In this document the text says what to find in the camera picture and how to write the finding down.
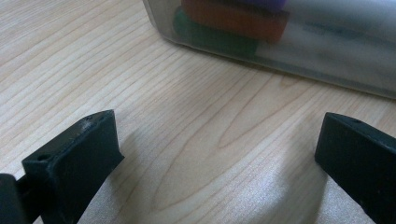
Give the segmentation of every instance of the wooden table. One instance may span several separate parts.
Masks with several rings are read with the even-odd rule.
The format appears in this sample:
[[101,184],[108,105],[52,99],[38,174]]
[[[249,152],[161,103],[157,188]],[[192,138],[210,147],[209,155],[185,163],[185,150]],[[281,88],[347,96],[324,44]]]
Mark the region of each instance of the wooden table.
[[80,223],[371,223],[313,156],[327,111],[396,136],[394,100],[175,45],[140,0],[8,0],[0,18],[2,173],[115,110],[126,158]]

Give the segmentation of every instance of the black clamp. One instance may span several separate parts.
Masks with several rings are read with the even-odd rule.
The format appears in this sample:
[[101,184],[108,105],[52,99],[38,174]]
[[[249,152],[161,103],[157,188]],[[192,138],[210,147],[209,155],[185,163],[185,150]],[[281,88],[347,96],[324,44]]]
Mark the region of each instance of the black clamp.
[[327,113],[315,159],[376,223],[396,223],[396,139]]
[[79,120],[22,161],[21,179],[0,174],[0,222],[77,223],[122,159],[112,110]]

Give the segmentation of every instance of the green object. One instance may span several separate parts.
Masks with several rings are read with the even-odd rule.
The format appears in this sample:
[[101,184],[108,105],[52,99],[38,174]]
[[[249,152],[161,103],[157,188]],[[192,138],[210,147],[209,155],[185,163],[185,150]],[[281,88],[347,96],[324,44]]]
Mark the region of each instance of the green object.
[[255,56],[259,41],[203,26],[192,21],[180,8],[175,14],[174,30],[181,40],[192,47],[236,58]]

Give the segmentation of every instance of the plastic box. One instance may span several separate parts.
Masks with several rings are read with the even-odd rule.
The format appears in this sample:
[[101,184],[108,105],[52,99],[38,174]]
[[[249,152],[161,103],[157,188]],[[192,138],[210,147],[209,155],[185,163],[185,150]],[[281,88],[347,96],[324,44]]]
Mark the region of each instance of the plastic box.
[[178,44],[396,98],[394,0],[144,0]]

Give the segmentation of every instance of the hole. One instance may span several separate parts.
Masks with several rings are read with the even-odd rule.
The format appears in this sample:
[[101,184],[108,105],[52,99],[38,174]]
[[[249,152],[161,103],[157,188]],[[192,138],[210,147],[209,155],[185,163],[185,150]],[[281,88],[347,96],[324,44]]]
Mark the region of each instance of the hole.
[[361,121],[358,120],[358,119],[353,119],[352,122],[354,122],[354,123],[361,123]]
[[87,118],[85,118],[86,121],[89,121],[92,119],[92,116],[88,116]]
[[38,156],[38,157],[37,157],[37,160],[38,160],[38,161],[46,161],[46,160],[49,159],[49,158],[50,158],[50,155],[44,154],[44,155]]

